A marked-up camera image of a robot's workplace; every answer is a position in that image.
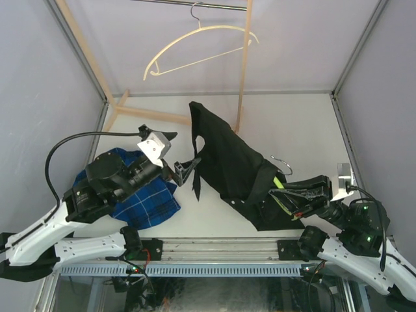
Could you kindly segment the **green plastic hanger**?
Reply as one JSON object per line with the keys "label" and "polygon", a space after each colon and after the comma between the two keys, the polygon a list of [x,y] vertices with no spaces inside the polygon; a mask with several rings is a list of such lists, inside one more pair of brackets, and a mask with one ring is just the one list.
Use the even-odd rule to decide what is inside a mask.
{"label": "green plastic hanger", "polygon": [[[289,163],[287,163],[283,159],[278,159],[273,155],[271,155],[270,158],[273,161],[281,162],[289,169],[289,173],[285,173],[281,169],[278,170],[279,173],[283,174],[284,176],[293,175],[293,169]],[[292,221],[299,220],[300,218],[289,209],[289,204],[293,203],[289,199],[288,195],[284,195],[284,193],[280,192],[281,190],[283,190],[283,183],[277,177],[274,178],[273,183],[277,187],[277,190],[275,190],[274,192],[270,192],[272,198],[283,209],[283,211],[291,217]]]}

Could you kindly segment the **black button shirt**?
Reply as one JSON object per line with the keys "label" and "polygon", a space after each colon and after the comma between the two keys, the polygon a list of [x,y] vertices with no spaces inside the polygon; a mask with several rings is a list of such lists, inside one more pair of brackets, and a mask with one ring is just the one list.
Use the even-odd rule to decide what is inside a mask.
{"label": "black button shirt", "polygon": [[[192,185],[195,195],[200,196],[205,181],[258,231],[303,229],[303,223],[293,220],[268,193],[275,179],[286,182],[280,169],[201,103],[192,101],[189,109],[194,155],[200,159]],[[198,137],[204,140],[201,149],[196,147]]]}

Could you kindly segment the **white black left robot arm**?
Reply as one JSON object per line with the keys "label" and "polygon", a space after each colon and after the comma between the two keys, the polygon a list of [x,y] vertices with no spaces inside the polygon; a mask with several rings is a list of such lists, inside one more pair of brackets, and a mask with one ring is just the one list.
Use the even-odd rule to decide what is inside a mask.
{"label": "white black left robot arm", "polygon": [[138,148],[142,152],[136,161],[126,164],[120,155],[102,153],[85,167],[86,177],[58,196],[49,176],[49,165],[56,150],[79,137],[79,133],[57,143],[45,160],[45,180],[56,205],[45,216],[19,233],[1,234],[1,278],[32,282],[43,279],[64,265],[110,257],[134,260],[143,249],[137,229],[124,226],[116,233],[98,238],[74,239],[70,234],[110,215],[117,203],[122,203],[158,177],[182,186],[201,161],[193,158],[176,162],[170,168],[164,160],[176,132],[160,132],[140,127]]}

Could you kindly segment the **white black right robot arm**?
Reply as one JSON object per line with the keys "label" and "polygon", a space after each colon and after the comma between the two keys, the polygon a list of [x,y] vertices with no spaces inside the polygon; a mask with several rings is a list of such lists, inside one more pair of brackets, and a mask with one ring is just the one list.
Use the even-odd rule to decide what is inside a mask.
{"label": "white black right robot arm", "polygon": [[273,180],[269,194],[292,220],[316,215],[340,231],[331,237],[317,226],[306,226],[296,242],[300,255],[337,265],[370,285],[395,311],[414,311],[415,267],[388,240],[385,208],[353,184],[352,174],[337,179]]}

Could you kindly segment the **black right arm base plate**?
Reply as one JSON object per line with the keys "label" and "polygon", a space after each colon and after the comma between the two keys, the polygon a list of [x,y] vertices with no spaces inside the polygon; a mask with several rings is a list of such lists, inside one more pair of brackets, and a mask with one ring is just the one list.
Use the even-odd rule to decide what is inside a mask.
{"label": "black right arm base plate", "polygon": [[278,257],[280,261],[304,261],[320,260],[312,255],[304,255],[298,246],[297,240],[283,239],[277,241]]}

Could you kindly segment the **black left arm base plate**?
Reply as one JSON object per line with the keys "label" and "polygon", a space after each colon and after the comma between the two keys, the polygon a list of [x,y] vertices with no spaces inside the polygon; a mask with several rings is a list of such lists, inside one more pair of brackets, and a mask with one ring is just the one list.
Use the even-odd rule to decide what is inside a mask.
{"label": "black left arm base plate", "polygon": [[125,258],[128,261],[160,261],[163,254],[163,241],[159,239],[142,240],[141,251],[128,252]]}

